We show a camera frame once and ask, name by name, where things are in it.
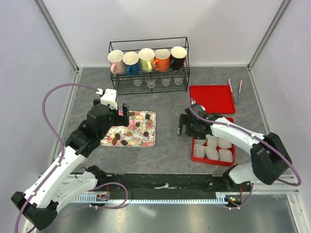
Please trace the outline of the red chocolate box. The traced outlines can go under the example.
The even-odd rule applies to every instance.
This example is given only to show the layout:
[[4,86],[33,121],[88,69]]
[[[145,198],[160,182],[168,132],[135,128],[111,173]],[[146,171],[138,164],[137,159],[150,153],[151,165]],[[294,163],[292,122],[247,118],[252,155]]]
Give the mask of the red chocolate box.
[[235,163],[235,145],[219,137],[206,135],[192,139],[190,158],[193,162],[231,167]]

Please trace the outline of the floral serving tray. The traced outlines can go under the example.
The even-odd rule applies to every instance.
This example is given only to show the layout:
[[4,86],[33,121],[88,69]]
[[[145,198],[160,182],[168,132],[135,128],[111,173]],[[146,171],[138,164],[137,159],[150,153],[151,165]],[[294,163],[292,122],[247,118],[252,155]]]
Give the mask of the floral serving tray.
[[[145,115],[149,114],[150,119],[145,119]],[[136,116],[142,116],[142,120],[137,120]],[[145,137],[144,132],[148,132],[149,136]],[[115,134],[119,133],[121,138],[117,140]],[[128,144],[126,146],[121,144],[122,140],[126,140]],[[135,145],[130,146],[129,142],[135,141]],[[101,140],[101,146],[104,147],[143,147],[151,148],[156,143],[156,113],[154,111],[130,111],[129,112],[129,125],[114,126],[112,127],[105,138]]]

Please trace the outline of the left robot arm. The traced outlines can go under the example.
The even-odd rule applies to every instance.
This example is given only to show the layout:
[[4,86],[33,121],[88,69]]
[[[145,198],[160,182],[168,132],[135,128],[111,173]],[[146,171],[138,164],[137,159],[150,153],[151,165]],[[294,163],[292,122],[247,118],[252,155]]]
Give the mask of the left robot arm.
[[106,173],[90,166],[77,179],[62,187],[69,174],[97,147],[113,126],[128,126],[128,104],[119,113],[116,102],[95,99],[93,106],[69,138],[62,143],[61,153],[43,175],[26,191],[15,192],[11,200],[19,209],[18,216],[26,217],[38,230],[47,228],[58,213],[72,200],[90,190],[105,189]]

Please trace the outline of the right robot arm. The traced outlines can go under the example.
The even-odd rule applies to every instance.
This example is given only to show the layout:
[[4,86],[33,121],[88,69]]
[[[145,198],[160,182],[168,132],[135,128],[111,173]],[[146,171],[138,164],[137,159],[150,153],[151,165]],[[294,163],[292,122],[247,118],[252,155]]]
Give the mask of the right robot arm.
[[209,134],[229,141],[250,155],[249,163],[230,168],[228,176],[223,178],[223,187],[228,191],[248,181],[271,185],[292,167],[292,160],[277,134],[252,132],[222,115],[207,114],[198,103],[180,115],[179,134],[182,133],[195,139],[204,139]]

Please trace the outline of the brown oval chocolate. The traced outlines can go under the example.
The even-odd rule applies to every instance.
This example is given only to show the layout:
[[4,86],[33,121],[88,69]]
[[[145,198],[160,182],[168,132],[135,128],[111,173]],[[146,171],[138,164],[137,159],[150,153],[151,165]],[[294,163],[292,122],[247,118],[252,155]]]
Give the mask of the brown oval chocolate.
[[119,133],[116,133],[116,134],[115,134],[115,138],[116,138],[117,140],[120,140],[120,138],[121,138],[120,134],[119,134]]

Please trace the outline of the dark oval chocolate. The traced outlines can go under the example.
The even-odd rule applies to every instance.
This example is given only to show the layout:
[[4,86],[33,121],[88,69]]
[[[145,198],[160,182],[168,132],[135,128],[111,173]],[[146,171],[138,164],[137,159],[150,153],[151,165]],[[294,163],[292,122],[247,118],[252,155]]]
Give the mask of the dark oval chocolate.
[[128,144],[128,142],[127,142],[126,140],[122,140],[122,141],[121,141],[121,144],[124,145],[124,146],[126,146],[126,145]]

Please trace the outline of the clear glass cup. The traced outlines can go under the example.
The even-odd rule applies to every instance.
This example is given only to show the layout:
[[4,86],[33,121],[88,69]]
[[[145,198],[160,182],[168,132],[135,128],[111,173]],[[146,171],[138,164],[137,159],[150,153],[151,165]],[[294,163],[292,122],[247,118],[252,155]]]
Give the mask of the clear glass cup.
[[134,80],[133,80],[133,84],[134,84],[134,86],[136,86],[136,87],[141,86],[142,80],[141,80],[141,79],[134,79]]
[[163,86],[169,86],[171,82],[171,78],[162,78],[161,83]]
[[156,86],[156,79],[147,78],[147,79],[146,79],[146,84],[147,84],[147,87],[148,87],[148,88],[153,89],[153,88],[155,88],[155,86]]
[[183,83],[183,77],[174,77],[175,85],[181,85]]

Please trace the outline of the red box lid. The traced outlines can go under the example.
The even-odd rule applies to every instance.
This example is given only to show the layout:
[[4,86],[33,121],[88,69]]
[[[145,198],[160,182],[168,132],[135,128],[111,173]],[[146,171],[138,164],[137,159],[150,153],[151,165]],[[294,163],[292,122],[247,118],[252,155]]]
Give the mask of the red box lid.
[[234,114],[235,104],[228,85],[191,85],[190,98],[204,106],[207,113]]

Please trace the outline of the blue mug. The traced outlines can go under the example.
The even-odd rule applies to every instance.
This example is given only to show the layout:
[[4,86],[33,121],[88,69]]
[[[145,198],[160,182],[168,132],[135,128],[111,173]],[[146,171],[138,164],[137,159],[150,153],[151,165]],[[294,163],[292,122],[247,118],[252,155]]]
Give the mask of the blue mug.
[[137,75],[140,71],[139,55],[136,52],[127,52],[123,57],[126,66],[125,73],[128,76]]

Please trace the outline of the pink mug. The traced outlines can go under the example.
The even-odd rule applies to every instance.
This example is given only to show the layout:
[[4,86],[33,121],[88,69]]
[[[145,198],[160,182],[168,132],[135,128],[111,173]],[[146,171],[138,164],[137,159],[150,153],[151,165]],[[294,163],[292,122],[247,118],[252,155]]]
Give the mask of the pink mug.
[[122,74],[125,72],[123,56],[124,54],[121,50],[113,50],[108,54],[107,58],[110,63],[110,71],[112,74]]

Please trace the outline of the yellow-green mug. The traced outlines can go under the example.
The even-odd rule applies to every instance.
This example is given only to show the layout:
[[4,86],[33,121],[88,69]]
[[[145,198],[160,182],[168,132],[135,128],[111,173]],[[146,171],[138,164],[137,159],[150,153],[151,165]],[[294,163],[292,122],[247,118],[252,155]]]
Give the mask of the yellow-green mug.
[[138,52],[141,69],[145,72],[153,70],[153,61],[155,59],[155,52],[150,48],[143,48]]

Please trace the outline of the orange mug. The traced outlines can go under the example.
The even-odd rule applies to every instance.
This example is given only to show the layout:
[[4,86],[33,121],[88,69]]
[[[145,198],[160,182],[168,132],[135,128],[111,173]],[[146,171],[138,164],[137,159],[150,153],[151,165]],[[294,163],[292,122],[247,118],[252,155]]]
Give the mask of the orange mug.
[[158,49],[155,51],[155,59],[152,67],[160,72],[165,72],[169,68],[171,53],[168,49]]

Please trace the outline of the black and red mug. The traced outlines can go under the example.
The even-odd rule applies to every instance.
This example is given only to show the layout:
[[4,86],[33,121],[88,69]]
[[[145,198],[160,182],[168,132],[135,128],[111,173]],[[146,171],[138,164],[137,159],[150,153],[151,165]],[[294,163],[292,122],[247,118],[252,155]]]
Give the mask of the black and red mug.
[[180,70],[187,56],[187,50],[184,47],[175,46],[171,49],[170,68]]

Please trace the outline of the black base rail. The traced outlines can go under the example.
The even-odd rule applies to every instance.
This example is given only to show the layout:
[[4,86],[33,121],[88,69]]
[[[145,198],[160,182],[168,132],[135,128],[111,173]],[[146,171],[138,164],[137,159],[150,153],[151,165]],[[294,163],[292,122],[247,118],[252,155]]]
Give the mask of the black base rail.
[[207,174],[105,174],[97,186],[123,184],[129,200],[213,199],[217,192],[240,193],[240,186],[227,177]]

